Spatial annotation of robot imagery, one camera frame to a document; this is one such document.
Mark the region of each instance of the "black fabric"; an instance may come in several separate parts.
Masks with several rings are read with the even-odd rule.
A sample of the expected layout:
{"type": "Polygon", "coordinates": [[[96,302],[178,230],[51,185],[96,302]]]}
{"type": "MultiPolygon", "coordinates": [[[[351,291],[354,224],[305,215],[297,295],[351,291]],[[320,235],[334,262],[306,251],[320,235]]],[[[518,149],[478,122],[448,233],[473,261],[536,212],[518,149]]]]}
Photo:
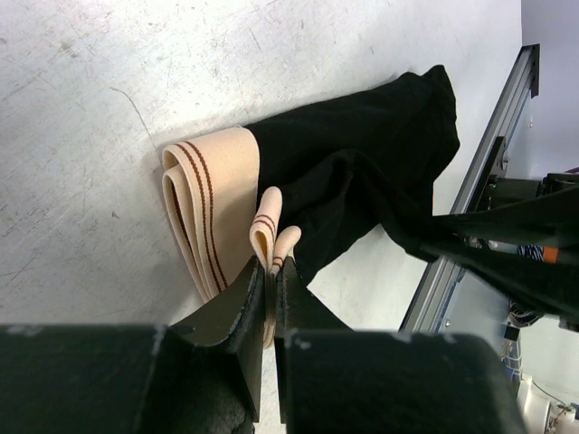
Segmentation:
{"type": "Polygon", "coordinates": [[[247,126],[260,148],[258,195],[278,186],[280,230],[308,284],[378,223],[409,253],[429,234],[432,183],[459,149],[455,98],[442,66],[247,126]]]}

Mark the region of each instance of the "folded cloth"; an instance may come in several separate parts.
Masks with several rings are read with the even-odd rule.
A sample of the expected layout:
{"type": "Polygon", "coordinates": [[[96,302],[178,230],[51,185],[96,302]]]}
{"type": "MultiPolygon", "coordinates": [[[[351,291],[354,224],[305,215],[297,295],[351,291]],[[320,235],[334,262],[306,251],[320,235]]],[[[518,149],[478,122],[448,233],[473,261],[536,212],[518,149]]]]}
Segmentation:
{"type": "Polygon", "coordinates": [[[278,231],[280,245],[286,236],[291,245],[296,230],[283,230],[301,229],[295,254],[305,284],[378,223],[410,253],[435,260],[418,246],[430,228],[432,184],[459,148],[455,120],[451,82],[436,66],[168,146],[166,207],[204,299],[241,271],[252,255],[249,238],[254,247],[267,245],[269,229],[273,241],[255,249],[268,271],[285,257],[275,252],[282,249],[278,231]],[[271,193],[254,220],[258,199],[273,185],[280,195],[271,193]]]}
{"type": "Polygon", "coordinates": [[[268,188],[261,197],[260,208],[255,214],[250,228],[250,243],[258,260],[266,271],[266,279],[270,285],[265,288],[265,329],[263,345],[269,348],[273,345],[275,335],[276,293],[274,278],[283,265],[283,261],[291,256],[299,241],[301,230],[297,226],[289,226],[278,236],[278,224],[281,214],[281,191],[277,187],[268,188]]]}

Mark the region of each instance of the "beige fabric with brown stripes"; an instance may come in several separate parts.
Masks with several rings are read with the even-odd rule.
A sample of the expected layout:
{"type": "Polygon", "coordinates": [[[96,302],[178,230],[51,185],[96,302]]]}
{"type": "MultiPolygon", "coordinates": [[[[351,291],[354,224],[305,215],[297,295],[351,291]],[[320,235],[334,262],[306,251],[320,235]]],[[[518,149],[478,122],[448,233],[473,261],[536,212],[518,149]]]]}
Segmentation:
{"type": "Polygon", "coordinates": [[[245,128],[225,129],[163,151],[163,193],[185,262],[204,301],[239,275],[252,246],[260,152],[245,128]]]}
{"type": "MultiPolygon", "coordinates": [[[[283,261],[291,256],[293,248],[301,237],[298,226],[289,226],[278,236],[278,224],[281,215],[281,191],[278,187],[268,188],[261,197],[260,208],[255,214],[250,228],[250,241],[253,250],[266,273],[271,276],[270,282],[281,269],[283,261]]],[[[275,287],[265,287],[265,330],[263,346],[270,347],[275,335],[276,293],[275,287]]]]}

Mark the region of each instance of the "white tabletop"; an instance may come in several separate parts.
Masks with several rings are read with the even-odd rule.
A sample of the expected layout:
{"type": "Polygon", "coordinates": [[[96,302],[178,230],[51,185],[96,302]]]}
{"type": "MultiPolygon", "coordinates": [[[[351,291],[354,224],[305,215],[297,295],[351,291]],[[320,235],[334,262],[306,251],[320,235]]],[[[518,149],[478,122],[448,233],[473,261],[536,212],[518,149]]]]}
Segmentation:
{"type": "MultiPolygon", "coordinates": [[[[435,185],[447,212],[521,46],[519,0],[6,0],[0,17],[0,322],[192,312],[163,146],[437,63],[461,140],[435,185]]],[[[424,266],[375,229],[311,288],[352,327],[392,329],[424,266]]]]}

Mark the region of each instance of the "wire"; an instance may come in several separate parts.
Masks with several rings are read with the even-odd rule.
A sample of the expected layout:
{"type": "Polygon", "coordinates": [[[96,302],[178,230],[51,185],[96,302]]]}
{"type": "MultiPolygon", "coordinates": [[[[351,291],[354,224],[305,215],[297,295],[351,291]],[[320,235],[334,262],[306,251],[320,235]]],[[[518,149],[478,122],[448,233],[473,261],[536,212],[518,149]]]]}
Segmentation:
{"type": "Polygon", "coordinates": [[[549,392],[545,392],[545,389],[543,389],[541,386],[539,386],[535,380],[531,380],[531,382],[542,392],[544,393],[546,396],[550,396],[551,398],[553,398],[555,401],[558,401],[559,403],[565,405],[566,407],[568,407],[566,402],[561,401],[560,399],[558,399],[556,396],[553,396],[551,393],[549,392]]]}

